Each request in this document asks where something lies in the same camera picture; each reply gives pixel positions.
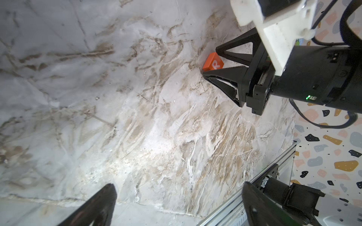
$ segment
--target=black cable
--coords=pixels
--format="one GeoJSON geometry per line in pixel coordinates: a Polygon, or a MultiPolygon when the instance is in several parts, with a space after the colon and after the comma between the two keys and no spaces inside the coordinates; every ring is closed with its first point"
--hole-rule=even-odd
{"type": "MultiPolygon", "coordinates": [[[[319,22],[322,21],[322,19],[324,18],[324,16],[330,11],[330,9],[334,6],[334,4],[337,2],[338,0],[332,0],[332,2],[327,6],[327,8],[324,10],[324,12],[322,13],[322,15],[320,15],[320,17],[316,20],[316,22],[313,24],[312,29],[315,29],[319,22]]],[[[314,42],[317,45],[320,46],[345,46],[346,43],[344,42],[332,42],[332,43],[328,43],[328,42],[321,42],[319,40],[316,39],[316,37],[314,36],[312,38],[312,42],[314,42]]]]}
{"type": "Polygon", "coordinates": [[[294,107],[294,109],[300,114],[301,117],[303,117],[305,120],[307,120],[309,123],[318,126],[323,129],[344,129],[355,123],[358,119],[358,115],[354,112],[347,111],[349,119],[348,121],[343,125],[319,125],[316,123],[311,122],[307,117],[303,115],[303,113],[299,110],[298,106],[295,104],[293,99],[289,99],[290,104],[294,107]]]}
{"type": "Polygon", "coordinates": [[[353,48],[362,48],[362,40],[348,26],[347,20],[360,6],[362,6],[361,0],[352,0],[344,10],[340,21],[342,40],[353,48]]]}

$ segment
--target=robotic arm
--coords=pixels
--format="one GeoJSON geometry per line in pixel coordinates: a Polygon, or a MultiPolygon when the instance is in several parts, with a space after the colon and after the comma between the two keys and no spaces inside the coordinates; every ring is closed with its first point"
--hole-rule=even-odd
{"type": "Polygon", "coordinates": [[[239,24],[253,21],[256,27],[218,46],[216,52],[249,67],[207,71],[204,78],[238,106],[246,103],[254,114],[262,115],[269,96],[277,95],[289,98],[302,116],[294,99],[347,110],[350,119],[344,125],[313,124],[339,129],[350,126],[357,120],[356,113],[362,113],[362,40],[348,27],[347,19],[362,1],[352,0],[342,15],[344,43],[323,43],[312,38],[314,29],[336,1],[311,26],[316,0],[231,0],[239,24]],[[297,38],[312,38],[323,46],[294,46],[297,38]],[[228,51],[248,42],[253,43],[252,54],[228,51]]]}

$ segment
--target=white marble countertop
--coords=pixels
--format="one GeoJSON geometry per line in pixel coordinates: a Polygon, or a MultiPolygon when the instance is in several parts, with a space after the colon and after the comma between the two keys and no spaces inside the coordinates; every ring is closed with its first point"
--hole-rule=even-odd
{"type": "Polygon", "coordinates": [[[228,1],[1,5],[1,197],[77,206],[114,183],[118,204],[205,217],[292,143],[286,99],[253,115],[201,76],[248,29],[228,1]]]}

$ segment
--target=white mounting bracket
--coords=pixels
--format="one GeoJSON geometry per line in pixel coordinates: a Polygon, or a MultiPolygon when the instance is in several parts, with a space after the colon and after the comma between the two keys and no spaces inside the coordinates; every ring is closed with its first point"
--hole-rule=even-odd
{"type": "Polygon", "coordinates": [[[311,27],[317,0],[300,0],[268,17],[263,16],[258,0],[230,0],[230,3],[240,26],[254,22],[275,75],[282,75],[296,39],[308,40],[315,35],[311,27]]]}

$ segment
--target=colorful speckles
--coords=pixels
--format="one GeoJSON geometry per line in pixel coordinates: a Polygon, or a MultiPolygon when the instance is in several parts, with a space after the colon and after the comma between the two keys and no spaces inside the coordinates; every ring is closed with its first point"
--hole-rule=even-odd
{"type": "MultiPolygon", "coordinates": [[[[320,123],[320,125],[328,125],[328,123],[320,123]]],[[[320,129],[324,129],[324,128],[321,128],[320,129]]]]}
{"type": "Polygon", "coordinates": [[[339,114],[341,113],[341,109],[336,109],[335,111],[334,111],[334,116],[339,116],[339,114]]]}
{"type": "Polygon", "coordinates": [[[325,185],[325,184],[323,184],[323,183],[321,183],[319,181],[316,181],[313,184],[308,184],[308,186],[312,187],[312,188],[319,189],[319,190],[327,188],[327,185],[325,185]]]}
{"type": "Polygon", "coordinates": [[[351,1],[352,0],[342,0],[342,4],[347,7],[351,3],[351,1]]]}
{"type": "Polygon", "coordinates": [[[330,110],[323,110],[323,117],[326,117],[329,115],[329,113],[331,112],[330,110]]]}
{"type": "Polygon", "coordinates": [[[327,24],[332,25],[333,22],[336,21],[336,19],[337,19],[337,12],[334,11],[325,19],[325,21],[327,22],[327,24]]]}
{"type": "Polygon", "coordinates": [[[294,126],[300,133],[304,132],[304,127],[302,125],[295,125],[294,126]]]}
{"type": "Polygon", "coordinates": [[[317,34],[315,37],[317,40],[323,40],[328,34],[329,34],[329,31],[327,29],[324,29],[322,32],[317,34]]]}
{"type": "Polygon", "coordinates": [[[355,147],[362,148],[362,134],[360,134],[359,132],[351,133],[349,142],[351,143],[351,145],[353,145],[355,147]]]}
{"type": "Polygon", "coordinates": [[[336,156],[338,156],[338,155],[340,155],[341,154],[341,149],[337,149],[337,150],[335,150],[334,151],[334,154],[336,155],[336,156]]]}
{"type": "Polygon", "coordinates": [[[323,164],[323,158],[318,156],[317,158],[311,158],[308,160],[307,165],[310,167],[320,166],[323,164]]]}
{"type": "Polygon", "coordinates": [[[351,29],[353,31],[353,33],[355,33],[356,35],[359,35],[359,33],[361,32],[361,28],[359,27],[355,27],[351,29]]]}
{"type": "Polygon", "coordinates": [[[331,195],[338,196],[338,195],[340,195],[340,194],[341,194],[341,192],[340,192],[340,191],[338,191],[338,190],[331,189],[330,194],[331,194],[331,195]]]}
{"type": "Polygon", "coordinates": [[[296,183],[296,184],[300,184],[299,181],[297,180],[290,180],[291,183],[296,183]]]}
{"type": "Polygon", "coordinates": [[[353,125],[360,125],[362,124],[362,118],[357,119],[357,121],[353,125]]]}
{"type": "Polygon", "coordinates": [[[359,158],[362,154],[355,151],[355,150],[349,150],[348,151],[352,156],[359,158]]]}
{"type": "Polygon", "coordinates": [[[334,167],[339,170],[343,170],[346,172],[352,172],[358,166],[358,162],[356,160],[352,161],[341,161],[335,162],[334,167]]]}
{"type": "Polygon", "coordinates": [[[329,140],[330,142],[332,142],[332,143],[334,143],[334,144],[336,144],[336,145],[340,145],[340,144],[342,143],[341,140],[336,139],[336,138],[333,138],[333,137],[330,137],[330,136],[328,136],[328,135],[324,135],[323,138],[326,139],[326,140],[329,140]]]}
{"type": "Polygon", "coordinates": [[[299,144],[301,142],[301,140],[299,138],[294,139],[296,141],[297,144],[299,144]]]}
{"type": "Polygon", "coordinates": [[[317,174],[321,177],[325,177],[327,175],[327,172],[325,170],[320,169],[318,170],[317,174]]]}
{"type": "Polygon", "coordinates": [[[340,29],[339,29],[339,25],[340,25],[340,20],[338,20],[332,27],[332,34],[337,34],[340,32],[340,29]]]}
{"type": "Polygon", "coordinates": [[[332,174],[336,179],[351,180],[347,174],[332,174]]]}
{"type": "Polygon", "coordinates": [[[344,184],[340,184],[340,187],[344,193],[347,192],[348,188],[346,188],[344,184]]]}
{"type": "Polygon", "coordinates": [[[319,138],[318,138],[318,137],[315,137],[315,136],[313,136],[313,135],[311,135],[311,134],[309,134],[308,136],[306,136],[305,139],[306,139],[307,141],[319,141],[319,138]]]}
{"type": "Polygon", "coordinates": [[[352,199],[352,202],[355,206],[362,207],[362,200],[360,199],[352,199]]]}
{"type": "Polygon", "coordinates": [[[311,157],[311,151],[306,151],[306,152],[302,152],[303,156],[305,158],[310,158],[311,157]]]}
{"type": "Polygon", "coordinates": [[[345,131],[344,129],[342,129],[341,131],[338,132],[337,135],[338,135],[338,136],[341,136],[341,137],[344,137],[344,138],[347,138],[348,133],[347,133],[347,131],[345,131]]]}
{"type": "Polygon", "coordinates": [[[327,144],[320,144],[320,145],[314,146],[314,150],[315,150],[316,152],[321,152],[321,151],[324,151],[324,149],[325,149],[326,147],[328,147],[327,144]]]}
{"type": "Polygon", "coordinates": [[[299,166],[305,164],[305,161],[303,159],[294,160],[294,164],[296,167],[299,167],[299,166]]]}
{"type": "Polygon", "coordinates": [[[323,2],[318,2],[318,4],[317,4],[317,7],[316,7],[316,12],[315,12],[315,14],[314,14],[314,16],[316,16],[318,13],[319,13],[319,11],[321,10],[321,8],[324,6],[324,3],[323,2]]]}
{"type": "MultiPolygon", "coordinates": [[[[314,110],[314,109],[309,109],[309,110],[305,111],[303,114],[304,114],[304,116],[307,117],[307,119],[309,119],[310,121],[315,121],[315,120],[318,118],[318,116],[319,116],[318,112],[317,112],[316,110],[314,110]]],[[[300,121],[307,122],[307,121],[306,121],[304,118],[302,118],[301,116],[299,117],[299,120],[300,120],[300,121]]]]}

